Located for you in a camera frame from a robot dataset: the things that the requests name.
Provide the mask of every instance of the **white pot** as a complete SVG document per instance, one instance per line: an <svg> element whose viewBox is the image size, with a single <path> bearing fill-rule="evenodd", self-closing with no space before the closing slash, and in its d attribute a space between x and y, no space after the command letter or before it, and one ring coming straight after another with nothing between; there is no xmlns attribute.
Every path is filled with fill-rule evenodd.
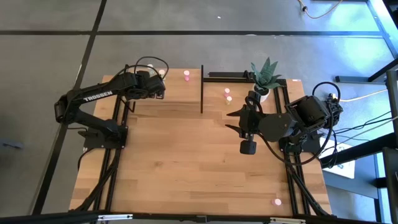
<svg viewBox="0 0 398 224"><path fill-rule="evenodd" d="M262 103L262 102L264 102L266 99L267 99L267 97L269 96L269 93L270 93L271 91L270 90L268 90L268 93L266 94L266 95L261 95L261 98L260 98L260 103Z"/></svg>

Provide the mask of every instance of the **metal bracket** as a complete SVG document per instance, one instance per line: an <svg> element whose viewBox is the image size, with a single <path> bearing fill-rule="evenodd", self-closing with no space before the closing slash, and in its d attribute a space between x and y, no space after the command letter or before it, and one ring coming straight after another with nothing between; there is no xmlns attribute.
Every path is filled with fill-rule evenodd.
<svg viewBox="0 0 398 224"><path fill-rule="evenodd" d="M274 218L271 217L270 223L275 224L305 224L305 220L299 220L294 218Z"/></svg>
<svg viewBox="0 0 398 224"><path fill-rule="evenodd" d="M121 137L118 140L106 139L101 131L93 128L88 128L89 134L86 134L85 131L79 131L78 133L86 138L84 147L88 149L123 149L126 145L127 131L127 126L119 126L119 132L121 133Z"/></svg>
<svg viewBox="0 0 398 224"><path fill-rule="evenodd" d="M296 146L289 144L289 138L281 138L279 140L279 147L285 149L286 152L312 152L316 153L321 148L319 144L320 136L317 133L308 134L307 140L302 146Z"/></svg>
<svg viewBox="0 0 398 224"><path fill-rule="evenodd" d="M124 215L98 215L98 221L128 220L132 219L132 214Z"/></svg>

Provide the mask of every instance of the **small pink object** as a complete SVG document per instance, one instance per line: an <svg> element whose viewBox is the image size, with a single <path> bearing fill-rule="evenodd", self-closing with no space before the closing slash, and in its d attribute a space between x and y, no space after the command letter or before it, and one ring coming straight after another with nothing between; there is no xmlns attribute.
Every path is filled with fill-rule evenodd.
<svg viewBox="0 0 398 224"><path fill-rule="evenodd" d="M273 205L276 205L276 206L282 205L282 201L281 201L279 198L277 198L277 199L272 199L271 203L272 203Z"/></svg>
<svg viewBox="0 0 398 224"><path fill-rule="evenodd" d="M224 90L224 96L229 97L229 88L225 88Z"/></svg>
<svg viewBox="0 0 398 224"><path fill-rule="evenodd" d="M227 104L227 105L230 105L230 104L231 104L231 101L232 101L232 97L227 96L227 98L226 98L226 104Z"/></svg>

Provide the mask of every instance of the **potted plant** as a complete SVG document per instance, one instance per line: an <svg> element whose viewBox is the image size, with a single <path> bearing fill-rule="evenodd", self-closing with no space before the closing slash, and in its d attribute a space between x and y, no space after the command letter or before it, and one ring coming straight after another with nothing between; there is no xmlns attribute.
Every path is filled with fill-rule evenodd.
<svg viewBox="0 0 398 224"><path fill-rule="evenodd" d="M253 80L255 83L253 87L254 91L261 95L261 103L267 99L270 93L269 90L280 86L280 84L277 83L276 80L281 75L273 75L277 64L278 62L274 62L273 64L271 64L271 61L269 60L269 58L267 58L266 62L262 66L261 71L258 72L256 66L251 63L251 68L254 73Z"/></svg>

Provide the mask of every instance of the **black cable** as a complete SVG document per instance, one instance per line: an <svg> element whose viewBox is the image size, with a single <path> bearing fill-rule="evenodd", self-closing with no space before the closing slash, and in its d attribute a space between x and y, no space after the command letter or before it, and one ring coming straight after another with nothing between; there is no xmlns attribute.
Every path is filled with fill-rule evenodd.
<svg viewBox="0 0 398 224"><path fill-rule="evenodd" d="M120 101L122 101L122 103L124 103L124 105L127 106L127 102L124 101L122 98L120 98ZM134 111L130 108L130 106L127 106L127 109L128 109L130 112L134 113Z"/></svg>
<svg viewBox="0 0 398 224"><path fill-rule="evenodd" d="M359 136L359 135L361 135L361 134L364 134L364 133L366 133L366 132L369 132L369 131L372 131L372 130L374 130L374 129L376 129L376 128L379 128L379 127L381 127L381 126L383 126L383 125L385 125L385 124L387 124L387 123L390 123L391 121L394 121L394 120L396 120L397 118L398 118L398 116L396 116L395 118L389 119L387 122L382 123L382 124L380 124L380 125L378 125L378 126L376 126L376 127L370 128L370 129L368 129L368 130L366 130L366 131L363 131L363 132L361 132L361 133L359 133L359 134L356 134L356 135L354 135L353 137L349 137L347 140L345 140L345 141L339 143L338 145L343 144L343 143L346 143L347 141L349 141L349 140L355 138L356 136Z"/></svg>
<svg viewBox="0 0 398 224"><path fill-rule="evenodd" d="M79 130L79 129L81 129L81 130L85 130L86 132L88 132L87 128L84 128L84 127L79 127L79 128L67 128L67 129L69 129L69 130Z"/></svg>
<svg viewBox="0 0 398 224"><path fill-rule="evenodd" d="M367 122L365 122L364 124L359 125L359 126L357 126L357 127L353 127L353 128L341 128L341 129L339 129L339 130L336 130L336 131L338 132L337 134L339 134L339 131L342 131L342 130L352 130L352 129L359 130L359 129L362 129L362 128L364 128L366 125L368 125L369 122L374 121L375 119L379 119L379 118L381 118L381 117L383 117L384 115L387 115L387 114L389 114L389 113L391 113L391 111L388 111L387 113L384 113L384 114L378 116L377 118L370 119L369 121L367 121Z"/></svg>
<svg viewBox="0 0 398 224"><path fill-rule="evenodd" d="M256 109L253 107L253 105L250 103L249 100L251 100L259 108L260 113L258 113L256 111ZM245 97L244 101L245 101L246 105L249 107L249 109L257 116L257 119L261 120L262 116L260 114L263 114L263 112L262 112L262 106L261 106L260 102L258 102L255 98L253 98L251 96Z"/></svg>
<svg viewBox="0 0 398 224"><path fill-rule="evenodd" d="M330 163L329 163L329 169L331 169L331 168L333 168L335 165L336 165L336 162L337 162L337 137L336 137L336 133L335 133L335 131L334 130L332 130L333 131L333 137L334 137L334 139L335 139L335 149L333 150L333 152L331 153L332 155L335 155L332 159L334 159L335 161L334 161L334 163L333 163L333 165L331 164L331 161L330 161Z"/></svg>
<svg viewBox="0 0 398 224"><path fill-rule="evenodd" d="M77 162L77 171L79 171L79 169L80 169L80 162L81 162L81 159L82 159L87 153L91 152L91 150L93 150L93 149L94 149L94 148L87 149L87 151L85 151L85 152L79 157L79 160L78 160L78 162Z"/></svg>
<svg viewBox="0 0 398 224"><path fill-rule="evenodd" d="M166 77L166 75L168 74L168 72L169 72L169 65L168 65L168 63L165 62L164 60L158 58L158 57L154 57L154 56L143 56L143 57L141 57L140 59L138 59L138 61L136 62L136 65L138 64L139 61L141 61L142 59L145 59L145 58L153 58L153 59L156 59L156 60L160 60L161 62L163 62L163 63L166 65L166 67L167 67L166 72L164 73L163 78L161 77L161 79L163 80L163 79Z"/></svg>
<svg viewBox="0 0 398 224"><path fill-rule="evenodd" d="M335 132L334 132L334 131L333 131L333 137L335 138L335 145L333 146L335 149L333 150L332 155L334 155L334 154L336 153L336 151L337 151L337 140L336 140ZM327 148L327 149L324 149L321 153L324 153L325 151L327 151L328 149L331 149L331 148L333 148L333 147L329 147L329 148ZM331 162L333 161L333 159L334 159L334 157L332 157L328 162L323 163L322 165L323 165L323 166L324 166L324 165L329 165L328 168L331 168L331 167L330 167L330 164L331 164Z"/></svg>
<svg viewBox="0 0 398 224"><path fill-rule="evenodd" d="M343 137L343 138L350 138L350 137L348 137L348 136L342 136L342 135L336 135L336 136L338 136L338 137ZM351 138L352 140L357 140L357 141L370 141L370 140L368 140L368 139L355 139L355 138Z"/></svg>
<svg viewBox="0 0 398 224"><path fill-rule="evenodd" d="M331 110L331 108L330 108L330 105L328 106L328 109L329 109L330 114L333 114L333 112L332 112L332 110ZM329 122L330 122L330 126L333 127L333 122L334 122L333 116L330 116ZM316 159L316 158L319 156L319 154L321 154L322 150L326 147L326 144L328 143L328 141L329 141L329 139L330 139L331 132L332 132L332 129L330 128L330 129L329 129L329 132L328 132L328 136L326 137L325 142L323 143L323 145L321 146L321 148L318 150L318 152L314 154L313 157L307 159L307 160L304 161L304 162L299 162L299 163L289 162L289 161L287 161L287 160L281 158L281 157L278 156L278 154L276 154L276 152L271 148L271 146L269 145L268 141L264 138L264 136L263 136L261 133L257 133L257 135L260 136L260 138L262 138L262 140L263 140L263 141L265 142L265 144L267 145L268 149L271 151L271 153L272 153L276 158L278 158L278 160L280 160L280 161L282 161L283 163L288 164L288 165L290 165L290 166L302 166L302 165L308 164L309 162L313 161L314 159Z"/></svg>
<svg viewBox="0 0 398 224"><path fill-rule="evenodd" d="M351 131L351 130L353 130L353 129L355 129L355 130L360 130L360 129L363 129L363 128L364 128L365 126L367 126L367 125L376 124L376 123L379 123L379 122L382 122L382 121L391 120L391 119L392 119L392 118L386 118L386 119L381 119L381 120L379 120L379 121L373 121L373 122L370 122L370 123L367 123L367 124L362 124L362 125L359 125L359 126L355 126L355 127L353 127L353 128L348 128L347 130L337 132L336 134L345 133L345 132Z"/></svg>
<svg viewBox="0 0 398 224"><path fill-rule="evenodd" d="M156 72L156 75L158 75L160 78L162 78L160 75L159 75L159 72L154 68L154 67L151 67L151 66L148 66L148 65L129 65L129 66L127 66L127 67L124 67L122 70L120 70L116 75L120 75L122 72L124 72L125 70L127 70L127 69L129 69L129 68L137 68L137 67L144 67L144 68L150 68L150 69L152 69L153 71L155 71Z"/></svg>
<svg viewBox="0 0 398 224"><path fill-rule="evenodd" d="M91 191L89 196L83 201L83 203L79 207L77 207L75 209L76 211L87 211L89 209L90 205L93 203L93 201L97 197L97 195L101 192L101 190L103 189L105 183L108 181L109 177L117 169L115 161L116 160L115 160L115 157L114 157L112 163L106 169L106 172L104 173L104 175L99 179L98 183L96 184L94 189Z"/></svg>
<svg viewBox="0 0 398 224"><path fill-rule="evenodd" d="M341 98L340 89L338 88L338 86L337 86L336 84L334 84L334 83L332 83L332 82L321 82L321 83L318 83L318 84L313 88L313 90L312 90L312 95L314 96L314 95L315 95L315 90L318 88L318 86L323 85L323 84L329 84L329 85L332 85L332 86L334 86L334 87L336 88L336 90L337 90L337 103L340 102L340 98Z"/></svg>

